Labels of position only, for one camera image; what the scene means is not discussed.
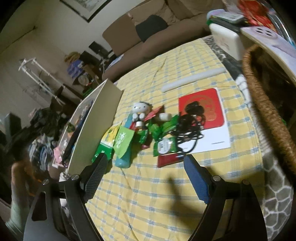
white paper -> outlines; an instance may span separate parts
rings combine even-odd
[[[111,64],[109,64],[109,66],[108,66],[107,69],[109,69],[111,66],[113,66],[114,64],[116,64],[119,60],[121,60],[121,58],[123,57],[123,55],[124,55],[124,54],[122,54],[122,55],[118,56],[116,59],[114,59],[114,60],[111,62]]]
[[[221,127],[203,130],[202,134],[204,135],[204,137],[197,140],[197,144],[195,148],[190,153],[198,153],[198,152],[204,152],[204,151],[230,148],[230,137],[229,137],[229,131],[227,126],[227,120],[225,116],[225,110],[221,101],[219,90],[218,88],[215,88],[215,89],[217,90],[219,102],[221,105],[224,124]],[[188,142],[184,142],[178,146],[181,147],[183,151],[189,151],[194,145],[194,142],[195,140],[191,140]]]

hello kitty figure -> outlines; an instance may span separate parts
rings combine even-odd
[[[143,127],[144,125],[143,120],[145,119],[146,115],[149,114],[150,111],[151,111],[150,104],[145,102],[134,103],[131,112],[133,113],[133,122],[136,121],[137,128]]]

red packet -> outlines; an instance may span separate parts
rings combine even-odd
[[[248,22],[254,26],[265,26],[277,33],[273,23],[268,18],[268,9],[255,0],[239,0],[238,8],[243,12]]]
[[[157,157],[157,167],[164,167],[183,161],[184,155],[182,153],[173,153],[168,155],[160,155]]]
[[[153,110],[152,110],[152,111],[146,116],[146,118],[145,118],[144,121],[148,121],[148,120],[152,119],[153,117],[155,117],[156,114],[157,114],[158,112],[163,111],[163,108],[164,108],[164,105],[159,106],[159,107],[153,109]]]
[[[204,129],[220,127],[224,124],[222,108],[216,89],[207,89],[180,97],[179,112],[181,112],[181,115],[186,114],[184,110],[186,105],[192,103],[193,101],[198,101],[205,110]]]
[[[136,130],[136,123],[132,122],[129,129],[135,131]]]

pink item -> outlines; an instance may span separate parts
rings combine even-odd
[[[62,162],[61,151],[58,146],[54,149],[54,158],[56,160],[56,163]]]
[[[150,145],[142,144],[142,145],[141,145],[141,150],[148,149],[149,147],[150,147]]]

red notebook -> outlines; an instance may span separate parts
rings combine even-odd
[[[179,112],[181,115],[186,114],[186,105],[198,101],[204,108],[205,124],[204,129],[220,127],[224,124],[221,104],[216,89],[207,89],[179,98]]]

